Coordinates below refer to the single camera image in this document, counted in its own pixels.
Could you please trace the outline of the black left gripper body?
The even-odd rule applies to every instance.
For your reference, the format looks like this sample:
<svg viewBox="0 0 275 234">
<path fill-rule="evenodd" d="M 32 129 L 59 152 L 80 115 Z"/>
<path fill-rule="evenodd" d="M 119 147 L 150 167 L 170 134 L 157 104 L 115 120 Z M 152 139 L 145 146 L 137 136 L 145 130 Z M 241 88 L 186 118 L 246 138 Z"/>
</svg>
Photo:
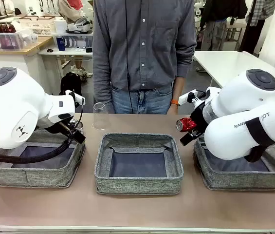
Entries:
<svg viewBox="0 0 275 234">
<path fill-rule="evenodd" d="M 82 144 L 86 137 L 83 134 L 83 124 L 77 119 L 71 119 L 70 121 L 59 122 L 60 132 L 73 139 L 79 144 Z"/>
</svg>

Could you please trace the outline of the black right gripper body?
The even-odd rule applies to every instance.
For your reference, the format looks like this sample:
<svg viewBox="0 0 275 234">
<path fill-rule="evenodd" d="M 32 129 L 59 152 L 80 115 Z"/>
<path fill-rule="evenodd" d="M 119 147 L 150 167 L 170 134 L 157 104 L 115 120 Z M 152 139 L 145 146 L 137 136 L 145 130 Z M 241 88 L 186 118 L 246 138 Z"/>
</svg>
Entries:
<svg viewBox="0 0 275 234">
<path fill-rule="evenodd" d="M 192 137 L 199 137 L 204 134 L 208 123 L 203 117 L 203 109 L 205 107 L 205 101 L 195 107 L 191 113 L 190 118 L 195 122 L 196 126 L 190 131 Z"/>
</svg>

